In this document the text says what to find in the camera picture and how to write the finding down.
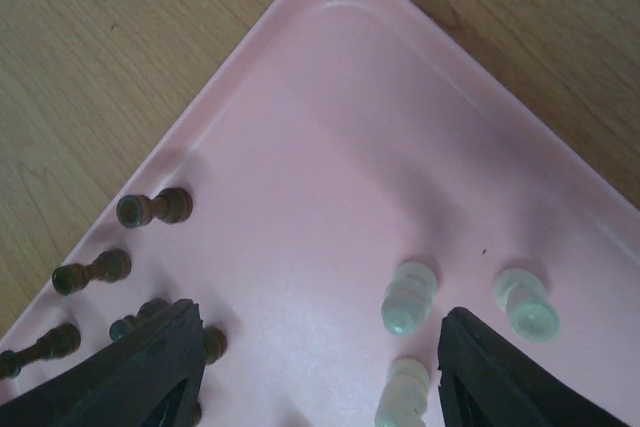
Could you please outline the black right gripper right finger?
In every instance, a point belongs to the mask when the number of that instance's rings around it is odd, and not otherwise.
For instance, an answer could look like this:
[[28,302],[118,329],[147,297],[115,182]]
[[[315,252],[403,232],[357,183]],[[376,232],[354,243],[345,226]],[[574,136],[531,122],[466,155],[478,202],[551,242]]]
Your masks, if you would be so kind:
[[464,307],[441,322],[446,426],[636,426],[639,337],[570,327],[550,344],[497,332]]

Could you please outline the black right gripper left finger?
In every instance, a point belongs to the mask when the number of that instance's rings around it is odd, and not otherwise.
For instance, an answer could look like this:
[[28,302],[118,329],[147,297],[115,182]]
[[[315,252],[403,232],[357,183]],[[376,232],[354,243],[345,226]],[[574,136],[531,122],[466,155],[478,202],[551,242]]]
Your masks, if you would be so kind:
[[205,368],[199,306],[181,299],[1,406],[3,426],[191,426]]

